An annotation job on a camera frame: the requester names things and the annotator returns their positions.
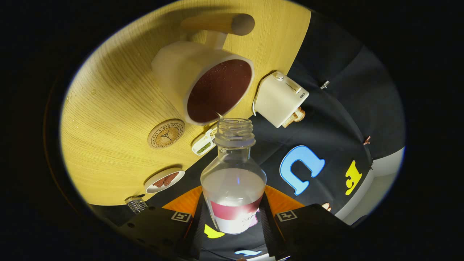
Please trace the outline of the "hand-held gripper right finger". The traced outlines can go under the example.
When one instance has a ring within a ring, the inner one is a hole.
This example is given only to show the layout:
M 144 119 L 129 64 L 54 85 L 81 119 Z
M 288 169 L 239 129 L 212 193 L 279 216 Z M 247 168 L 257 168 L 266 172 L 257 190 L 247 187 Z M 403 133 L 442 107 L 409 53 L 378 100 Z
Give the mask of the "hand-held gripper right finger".
M 270 186 L 265 186 L 259 208 L 269 256 L 277 260 L 327 258 L 352 232 L 352 226 L 322 205 L 305 206 Z

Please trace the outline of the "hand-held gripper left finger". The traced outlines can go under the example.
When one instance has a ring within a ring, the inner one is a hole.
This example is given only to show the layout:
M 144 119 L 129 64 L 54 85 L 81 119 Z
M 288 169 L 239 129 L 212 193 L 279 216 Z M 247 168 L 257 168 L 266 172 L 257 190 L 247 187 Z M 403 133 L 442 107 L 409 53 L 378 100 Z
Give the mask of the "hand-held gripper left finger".
M 198 186 L 163 207 L 148 207 L 118 227 L 118 231 L 162 260 L 198 260 L 206 216 Z

